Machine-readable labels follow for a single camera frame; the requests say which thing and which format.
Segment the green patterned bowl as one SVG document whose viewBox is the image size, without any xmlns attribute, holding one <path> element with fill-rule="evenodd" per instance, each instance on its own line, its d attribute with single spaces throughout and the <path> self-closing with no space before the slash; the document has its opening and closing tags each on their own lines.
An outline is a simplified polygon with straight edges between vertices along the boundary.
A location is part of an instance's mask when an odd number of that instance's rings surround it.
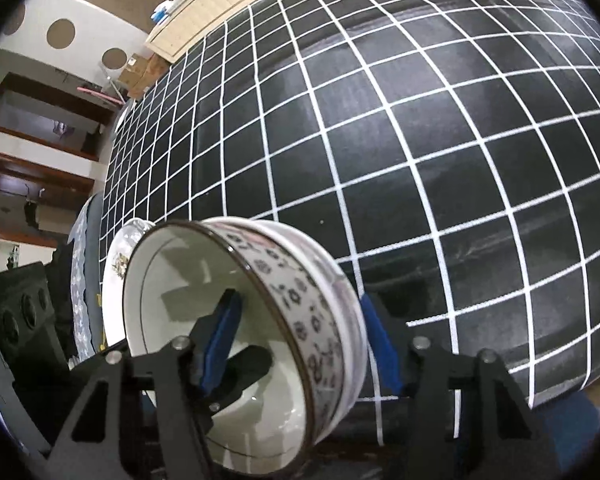
<svg viewBox="0 0 600 480">
<path fill-rule="evenodd" d="M 197 352 L 214 406 L 207 443 L 219 466 L 252 478 L 296 471 L 347 416 L 366 375 L 360 300 L 328 251 L 293 226 L 215 217 L 164 222 L 136 243 L 122 318 L 133 356 L 204 325 L 226 292 L 227 356 Z"/>
</svg>

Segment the white plate bird pattern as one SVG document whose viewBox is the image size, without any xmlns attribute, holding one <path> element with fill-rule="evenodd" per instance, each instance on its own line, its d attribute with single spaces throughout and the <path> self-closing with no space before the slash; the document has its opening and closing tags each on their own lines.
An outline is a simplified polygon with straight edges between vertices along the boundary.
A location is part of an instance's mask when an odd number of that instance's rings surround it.
<svg viewBox="0 0 600 480">
<path fill-rule="evenodd" d="M 154 222 L 132 218 L 116 233 L 108 249 L 102 278 L 102 324 L 108 346 L 125 338 L 122 300 L 126 268 L 135 246 L 154 226 Z"/>
</svg>

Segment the blue trouser knee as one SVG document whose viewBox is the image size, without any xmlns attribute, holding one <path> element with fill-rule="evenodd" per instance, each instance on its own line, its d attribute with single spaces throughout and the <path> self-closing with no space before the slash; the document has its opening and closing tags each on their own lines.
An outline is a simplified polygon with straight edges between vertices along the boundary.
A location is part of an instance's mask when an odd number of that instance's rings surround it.
<svg viewBox="0 0 600 480">
<path fill-rule="evenodd" d="M 583 460 L 600 432 L 600 411 L 583 390 L 568 393 L 536 408 L 554 443 L 559 472 Z"/>
</svg>

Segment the black white checkered tablecloth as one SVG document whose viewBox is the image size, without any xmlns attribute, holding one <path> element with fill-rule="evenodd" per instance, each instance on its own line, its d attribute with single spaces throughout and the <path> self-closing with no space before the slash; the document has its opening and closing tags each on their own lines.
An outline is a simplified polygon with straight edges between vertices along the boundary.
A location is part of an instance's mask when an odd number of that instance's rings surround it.
<svg viewBox="0 0 600 480">
<path fill-rule="evenodd" d="M 600 21 L 584 0 L 258 0 L 114 140 L 131 218 L 276 220 L 395 344 L 496 350 L 534 404 L 600 378 Z"/>
</svg>

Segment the cardboard boxes stack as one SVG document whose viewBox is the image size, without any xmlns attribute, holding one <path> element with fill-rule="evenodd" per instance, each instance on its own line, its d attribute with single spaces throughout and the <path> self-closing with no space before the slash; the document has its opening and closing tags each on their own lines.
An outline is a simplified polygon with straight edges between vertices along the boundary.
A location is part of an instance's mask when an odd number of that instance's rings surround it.
<svg viewBox="0 0 600 480">
<path fill-rule="evenodd" d="M 140 99 L 170 68 L 170 63 L 158 54 L 143 58 L 133 54 L 118 76 L 118 81 L 131 99 Z"/>
</svg>

